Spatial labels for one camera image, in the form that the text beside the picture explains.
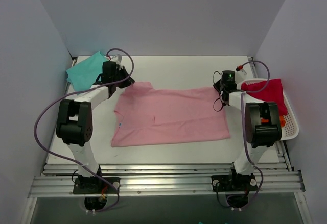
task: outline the metal frame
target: metal frame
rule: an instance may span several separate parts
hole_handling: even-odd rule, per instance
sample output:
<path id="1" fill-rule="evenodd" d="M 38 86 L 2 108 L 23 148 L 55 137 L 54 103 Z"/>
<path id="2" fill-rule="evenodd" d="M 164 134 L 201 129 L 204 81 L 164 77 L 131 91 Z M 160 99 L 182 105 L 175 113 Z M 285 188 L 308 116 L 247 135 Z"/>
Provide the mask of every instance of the metal frame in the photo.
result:
<path id="1" fill-rule="evenodd" d="M 251 64 L 257 76 L 255 65 Z M 303 191 L 300 172 L 292 171 L 289 157 L 282 142 L 275 144 L 279 162 L 259 164 L 264 174 L 261 193 L 293 192 L 304 223 L 311 224 L 309 209 Z M 229 172 L 230 164 L 175 164 L 175 165 L 101 165 L 104 176 L 121 178 L 121 196 L 205 195 L 212 192 L 212 175 Z M 21 223 L 30 223 L 38 197 L 84 197 L 74 195 L 71 175 L 76 165 L 46 164 L 40 177 L 35 177 Z M 254 173 L 260 181 L 258 172 Z"/>

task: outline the folded fabric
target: folded fabric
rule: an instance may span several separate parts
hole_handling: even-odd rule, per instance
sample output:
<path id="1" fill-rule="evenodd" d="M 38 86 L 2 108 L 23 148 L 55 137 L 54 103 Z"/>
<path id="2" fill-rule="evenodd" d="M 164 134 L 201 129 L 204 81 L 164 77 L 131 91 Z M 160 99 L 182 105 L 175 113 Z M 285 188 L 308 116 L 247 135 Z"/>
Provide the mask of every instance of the folded fabric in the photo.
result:
<path id="1" fill-rule="evenodd" d="M 241 89 L 244 91 L 256 91 L 264 87 L 266 81 L 256 84 L 242 84 Z M 266 102 L 276 102 L 279 115 L 287 115 L 288 111 L 284 103 L 283 86 L 281 79 L 269 80 L 267 87 L 258 93 L 249 93 L 250 96 Z"/>
<path id="2" fill-rule="evenodd" d="M 229 138 L 225 112 L 213 110 L 212 87 L 155 90 L 138 82 L 120 95 L 112 147 L 214 141 Z"/>
<path id="3" fill-rule="evenodd" d="M 75 91 L 89 89 L 102 73 L 102 63 L 107 61 L 106 57 L 97 52 L 84 61 L 67 69 L 67 81 L 73 85 Z"/>

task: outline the gray floor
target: gray floor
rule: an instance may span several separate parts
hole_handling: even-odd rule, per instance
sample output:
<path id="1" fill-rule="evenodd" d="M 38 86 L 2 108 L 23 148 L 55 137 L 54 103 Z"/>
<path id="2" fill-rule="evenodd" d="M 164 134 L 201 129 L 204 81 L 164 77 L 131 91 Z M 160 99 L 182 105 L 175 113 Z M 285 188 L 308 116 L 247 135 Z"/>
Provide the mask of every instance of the gray floor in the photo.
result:
<path id="1" fill-rule="evenodd" d="M 95 216 L 86 215 L 80 203 L 78 198 L 39 198 L 32 223 L 303 223 L 293 194 L 260 194 L 242 212 L 220 207 L 215 195 L 123 197 L 117 207 Z"/>

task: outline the teal cloth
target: teal cloth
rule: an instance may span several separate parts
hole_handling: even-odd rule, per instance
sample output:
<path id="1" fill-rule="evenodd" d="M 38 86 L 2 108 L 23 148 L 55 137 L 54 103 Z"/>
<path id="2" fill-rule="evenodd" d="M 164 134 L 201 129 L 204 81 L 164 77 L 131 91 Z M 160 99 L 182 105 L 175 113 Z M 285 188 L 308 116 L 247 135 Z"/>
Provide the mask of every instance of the teal cloth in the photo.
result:
<path id="1" fill-rule="evenodd" d="M 67 69 L 67 81 L 73 85 L 75 91 L 87 90 L 102 73 L 102 63 L 107 61 L 106 57 L 97 52 L 84 61 Z"/>

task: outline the teal object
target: teal object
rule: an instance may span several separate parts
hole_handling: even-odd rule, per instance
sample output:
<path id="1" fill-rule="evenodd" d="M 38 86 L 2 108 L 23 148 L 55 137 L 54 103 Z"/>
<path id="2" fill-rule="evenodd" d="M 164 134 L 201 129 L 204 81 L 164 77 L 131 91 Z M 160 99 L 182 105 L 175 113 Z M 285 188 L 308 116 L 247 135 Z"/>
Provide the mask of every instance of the teal object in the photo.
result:
<path id="1" fill-rule="evenodd" d="M 102 73 L 102 63 L 105 61 L 108 60 L 101 52 L 93 54 L 66 70 L 68 74 L 67 81 L 73 85 L 75 91 L 89 89 L 98 75 Z"/>

